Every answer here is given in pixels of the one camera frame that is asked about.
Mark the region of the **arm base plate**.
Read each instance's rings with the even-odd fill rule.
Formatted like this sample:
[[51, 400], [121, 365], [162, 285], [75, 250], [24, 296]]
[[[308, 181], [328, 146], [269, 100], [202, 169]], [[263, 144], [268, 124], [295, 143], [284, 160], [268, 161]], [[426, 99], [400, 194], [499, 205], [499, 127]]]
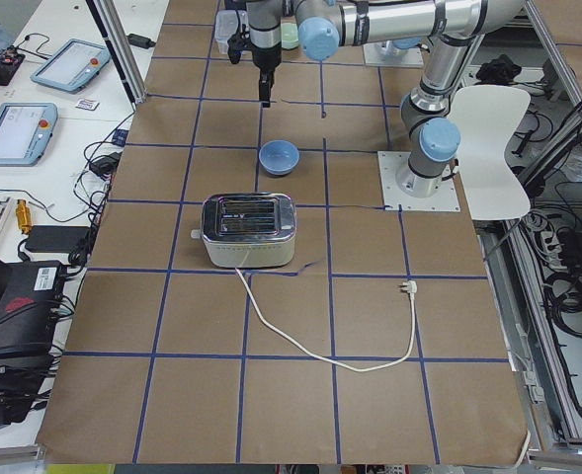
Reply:
[[409, 152], [379, 151], [383, 207], [392, 211], [460, 212], [449, 166], [436, 178], [422, 178], [409, 167]]
[[409, 47], [398, 47], [393, 41], [366, 43], [363, 50], [367, 66], [421, 69], [424, 65], [420, 43]]

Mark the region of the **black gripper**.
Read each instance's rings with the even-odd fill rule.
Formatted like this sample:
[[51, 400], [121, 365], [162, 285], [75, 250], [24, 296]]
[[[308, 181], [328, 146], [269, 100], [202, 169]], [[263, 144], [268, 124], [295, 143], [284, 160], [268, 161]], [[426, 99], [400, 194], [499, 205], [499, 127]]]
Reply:
[[264, 107], [271, 106], [272, 89], [275, 84], [275, 70], [281, 64], [281, 45], [279, 43], [271, 47], [253, 46], [252, 58], [254, 64], [260, 69], [258, 81], [259, 100], [264, 102]]

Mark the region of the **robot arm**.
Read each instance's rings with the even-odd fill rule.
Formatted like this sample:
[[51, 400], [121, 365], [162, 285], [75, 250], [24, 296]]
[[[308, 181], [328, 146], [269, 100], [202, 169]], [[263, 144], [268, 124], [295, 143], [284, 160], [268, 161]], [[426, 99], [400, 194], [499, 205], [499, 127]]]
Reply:
[[275, 70], [282, 59], [282, 19], [293, 16], [304, 54], [316, 61], [341, 46], [434, 38], [436, 43], [419, 84], [405, 97], [401, 118], [411, 153], [396, 173], [399, 188], [431, 196], [455, 157], [459, 142], [447, 114], [450, 96], [481, 37], [503, 27], [523, 8], [521, 1], [249, 1], [248, 30], [236, 34], [230, 50], [249, 50], [260, 70], [259, 100], [270, 105]]

